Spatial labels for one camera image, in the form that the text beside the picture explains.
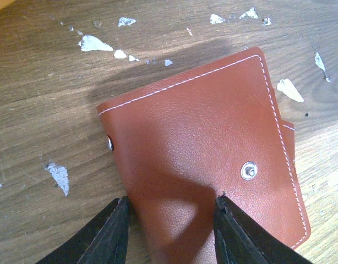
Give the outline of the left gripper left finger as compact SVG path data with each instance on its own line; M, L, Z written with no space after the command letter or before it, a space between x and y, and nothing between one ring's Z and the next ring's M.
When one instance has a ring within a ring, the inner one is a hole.
M129 198L116 198L38 263L125 263L129 222Z

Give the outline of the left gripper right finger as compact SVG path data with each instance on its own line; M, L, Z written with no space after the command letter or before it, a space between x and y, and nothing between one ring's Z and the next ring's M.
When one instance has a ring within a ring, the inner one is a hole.
M216 198L214 237L217 263L305 263L227 196Z

